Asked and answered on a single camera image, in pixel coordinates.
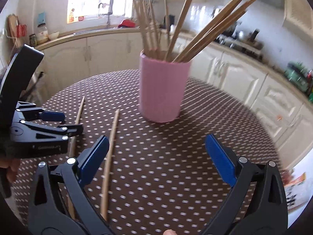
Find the red object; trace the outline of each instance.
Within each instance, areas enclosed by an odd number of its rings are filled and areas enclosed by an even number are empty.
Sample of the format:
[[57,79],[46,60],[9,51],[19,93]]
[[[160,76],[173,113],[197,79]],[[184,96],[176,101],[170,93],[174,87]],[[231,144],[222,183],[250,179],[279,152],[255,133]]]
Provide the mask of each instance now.
[[26,35],[27,26],[26,25],[17,25],[16,26],[16,37],[24,37]]
[[131,19],[124,19],[119,25],[118,28],[120,27],[135,27],[135,22],[132,21]]

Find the human hand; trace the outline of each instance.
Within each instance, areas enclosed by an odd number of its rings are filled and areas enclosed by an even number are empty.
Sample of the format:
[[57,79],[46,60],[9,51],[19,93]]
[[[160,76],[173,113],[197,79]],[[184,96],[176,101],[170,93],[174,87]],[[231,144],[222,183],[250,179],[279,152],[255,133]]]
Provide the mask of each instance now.
[[20,162],[20,159],[0,158],[0,168],[7,169],[7,179],[10,183],[13,183],[16,180]]
[[173,230],[166,230],[163,235],[177,235],[175,231]]

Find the glass jar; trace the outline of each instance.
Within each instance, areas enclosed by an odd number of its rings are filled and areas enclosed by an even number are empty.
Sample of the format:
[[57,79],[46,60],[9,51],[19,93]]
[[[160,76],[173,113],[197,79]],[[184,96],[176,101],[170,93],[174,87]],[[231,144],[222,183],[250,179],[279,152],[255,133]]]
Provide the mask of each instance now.
[[46,24],[40,24],[37,28],[37,33],[36,33],[36,40],[37,40],[37,45],[45,43],[49,40],[48,38],[48,30],[46,28]]

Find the chopstick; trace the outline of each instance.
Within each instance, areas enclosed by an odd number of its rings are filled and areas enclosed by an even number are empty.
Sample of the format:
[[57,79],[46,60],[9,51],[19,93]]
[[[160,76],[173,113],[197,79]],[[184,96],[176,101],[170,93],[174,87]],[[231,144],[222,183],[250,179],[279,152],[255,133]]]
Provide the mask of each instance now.
[[158,37],[158,34],[157,34],[157,23],[156,23],[156,18],[155,18],[155,15],[154,15],[154,9],[153,9],[153,6],[152,6],[152,2],[151,0],[149,0],[149,5],[150,5],[150,9],[151,9],[151,14],[152,14],[152,21],[153,21],[153,28],[154,28],[154,35],[155,35],[155,41],[156,41],[156,58],[157,59],[160,59],[160,42],[159,42],[159,37]]
[[137,4],[136,0],[133,0],[134,3],[134,7],[136,10],[136,14],[137,17],[139,19],[139,29],[140,29],[140,33],[141,33],[141,38],[142,38],[142,45],[143,45],[143,53],[146,54],[149,53],[149,46],[147,43],[147,36],[146,36],[146,30],[145,30],[145,21],[143,19],[143,15],[142,13],[140,13],[140,0],[139,0],[139,4]]
[[172,54],[175,42],[176,42],[176,40],[178,38],[179,32],[180,32],[180,30],[181,30],[181,28],[183,26],[184,21],[185,21],[185,18],[186,18],[188,10],[190,8],[191,2],[192,2],[192,0],[185,0],[183,9],[182,9],[182,11],[180,13],[180,16],[179,16],[179,19],[178,19],[178,22],[177,22],[177,25],[176,25],[176,29],[174,31],[174,34],[172,36],[170,45],[168,47],[168,50],[166,52],[165,59],[164,59],[164,60],[166,60],[168,62],[170,62],[169,59],[171,57],[171,54]]
[[252,3],[254,3],[256,0],[248,0],[246,1],[243,5],[241,5],[237,10],[235,10],[233,12],[233,14],[229,15],[227,18],[225,18],[221,23],[219,23],[217,26],[215,26],[215,28],[213,28],[212,30],[210,30],[199,42],[197,42],[189,51],[187,51],[186,54],[184,54],[184,56],[182,58],[180,58],[177,62],[181,62],[181,61],[190,61],[191,59],[185,59],[187,57],[190,57],[192,53],[195,53],[196,50],[198,50],[199,48],[202,47],[202,45],[204,43],[207,43],[206,40],[211,39],[212,34],[215,34],[217,29],[224,29],[223,25],[227,24],[227,22],[229,22],[230,20],[232,20],[234,17],[236,17],[237,15],[241,14],[242,12],[244,12]]
[[181,51],[173,62],[179,62],[186,53],[212,28],[224,20],[241,2],[242,0],[231,0],[202,30],[191,42]]
[[164,0],[164,6],[165,6],[165,28],[167,33],[167,46],[170,45],[170,30],[169,30],[169,22],[168,22],[168,5],[166,0]]
[[119,116],[120,110],[116,110],[115,111],[115,116],[114,116],[114,120],[112,123],[112,129],[110,132],[110,147],[109,147],[109,151],[106,154],[106,161],[105,161],[105,165],[104,165],[104,178],[102,180],[102,187],[101,187],[101,204],[100,204],[100,213],[102,215],[102,217],[104,218],[104,220],[107,221],[107,215],[108,215],[108,192],[109,192],[109,178],[110,178],[110,168],[111,168],[111,161],[112,161],[112,153],[113,153],[113,149],[114,149],[114,138],[115,138],[115,132],[116,132],[116,127],[117,127],[117,122],[118,122],[118,116]]
[[[81,113],[83,111],[84,101],[85,101],[85,96],[83,96],[83,98],[81,100],[81,103],[80,103],[80,106],[79,106],[79,109],[78,109],[78,112],[76,115],[76,120],[75,120],[76,125],[79,124],[80,116],[81,116]],[[76,148],[76,136],[72,137],[71,141],[69,143],[69,154],[68,154],[69,158],[75,156],[75,148]],[[71,218],[75,219],[74,206],[73,206],[73,203],[72,203],[70,197],[68,197],[67,203],[68,203],[68,212],[69,212]]]
[[145,17],[146,17],[146,26],[148,28],[148,34],[149,34],[149,37],[150,37],[150,46],[151,46],[151,55],[153,56],[153,58],[155,58],[155,45],[154,45],[154,40],[153,40],[153,37],[152,37],[152,31],[151,31],[151,28],[150,28],[150,23],[149,23],[149,15],[148,15],[148,9],[147,9],[147,5],[145,3],[145,1],[143,1],[143,9],[144,9],[144,13],[145,13]]

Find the table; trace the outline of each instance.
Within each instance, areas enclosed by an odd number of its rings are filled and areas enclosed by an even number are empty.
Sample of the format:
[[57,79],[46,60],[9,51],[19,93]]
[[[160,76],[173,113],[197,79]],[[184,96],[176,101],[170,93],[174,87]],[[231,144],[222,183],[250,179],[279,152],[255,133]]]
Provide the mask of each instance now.
[[[48,110],[64,112],[67,122],[74,123],[85,96],[80,119],[84,134],[77,140],[79,151],[91,147],[100,135],[109,136],[114,112],[120,109],[108,215],[117,234],[161,234],[173,229],[182,235],[196,234],[203,228],[230,190],[205,150],[204,139],[209,133],[214,133],[224,146],[232,147],[237,155],[255,163],[273,160],[280,168],[265,129],[230,95],[189,78],[180,116],[173,122],[157,124],[147,121],[138,111],[138,76],[137,70],[94,76],[64,89],[43,105]],[[13,189],[24,222],[37,164],[42,160],[60,164],[66,158],[59,155],[22,160]],[[104,163],[85,187],[98,211],[103,167]],[[251,186],[236,219],[243,217],[253,190]]]

